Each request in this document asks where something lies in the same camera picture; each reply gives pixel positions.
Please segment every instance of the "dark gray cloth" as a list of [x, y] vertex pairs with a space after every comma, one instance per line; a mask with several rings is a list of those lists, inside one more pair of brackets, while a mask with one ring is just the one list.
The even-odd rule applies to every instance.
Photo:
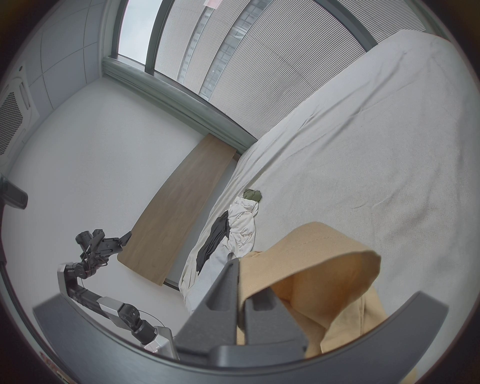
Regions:
[[205, 244], [197, 253], [197, 272], [200, 272], [204, 267], [205, 262], [210, 258], [210, 255], [217, 248], [218, 244], [226, 236], [230, 235], [230, 225], [228, 224], [228, 211], [225, 211], [222, 216], [215, 220], [210, 230]]

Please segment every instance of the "clothing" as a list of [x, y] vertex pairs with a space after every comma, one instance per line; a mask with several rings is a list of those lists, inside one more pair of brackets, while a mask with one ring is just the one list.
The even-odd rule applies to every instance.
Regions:
[[[309, 340], [305, 357], [329, 352], [387, 318], [372, 287], [380, 260], [325, 224], [305, 224], [240, 260], [239, 311], [248, 297], [271, 287]], [[237, 344], [244, 344], [242, 331], [237, 335]]]
[[256, 201], [257, 203], [262, 199], [262, 193], [253, 189], [246, 189], [243, 192], [243, 198]]
[[223, 236], [218, 243], [211, 242], [216, 247], [208, 254], [202, 265], [195, 283], [184, 295], [185, 306], [191, 314], [207, 294], [208, 290], [222, 271], [224, 265], [232, 258], [243, 257], [252, 250], [255, 240], [255, 223], [253, 217], [258, 212], [258, 203], [253, 200], [235, 198], [228, 211], [228, 235]]
[[226, 236], [228, 238], [230, 226], [228, 224], [228, 211], [225, 211], [222, 216], [218, 217], [212, 225], [210, 235], [205, 244], [198, 251], [197, 254], [197, 272], [200, 272], [205, 262], [210, 258], [217, 245]]

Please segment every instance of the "corrugated facade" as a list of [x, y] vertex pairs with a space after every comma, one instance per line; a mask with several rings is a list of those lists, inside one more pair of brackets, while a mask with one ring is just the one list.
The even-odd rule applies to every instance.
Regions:
[[[379, 42], [400, 29], [424, 30], [403, 0], [339, 1]], [[175, 1], [161, 39], [157, 71], [178, 79], [204, 4]], [[220, 46], [248, 4], [249, 0], [223, 0], [212, 12], [181, 75], [185, 87], [200, 92]], [[229, 55], [208, 101], [259, 138], [364, 52], [315, 1], [273, 0]]]

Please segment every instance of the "robotic arm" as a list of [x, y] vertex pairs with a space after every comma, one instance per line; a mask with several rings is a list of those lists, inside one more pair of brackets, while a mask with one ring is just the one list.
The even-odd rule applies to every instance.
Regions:
[[140, 318], [140, 313], [133, 305], [125, 304], [110, 297], [101, 297], [80, 286], [77, 278], [86, 279], [96, 270], [108, 264], [108, 258], [122, 251], [131, 232], [121, 238], [105, 238], [101, 229], [93, 234], [88, 231], [80, 233], [75, 240], [82, 248], [81, 261], [61, 264], [58, 268], [60, 292], [66, 298], [110, 319], [117, 327], [128, 329], [140, 341], [142, 347], [150, 352], [178, 359], [173, 344], [172, 332], [166, 327], [153, 327], [147, 320]]

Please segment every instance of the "tan fabric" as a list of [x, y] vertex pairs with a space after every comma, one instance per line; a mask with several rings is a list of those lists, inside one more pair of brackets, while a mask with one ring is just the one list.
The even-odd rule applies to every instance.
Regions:
[[[240, 259], [239, 313], [248, 297], [272, 287], [309, 340], [305, 357], [329, 352], [387, 318], [371, 287], [380, 259], [325, 224], [305, 224], [267, 251]], [[240, 328], [237, 344], [244, 344]], [[415, 375], [403, 383], [414, 379]]]

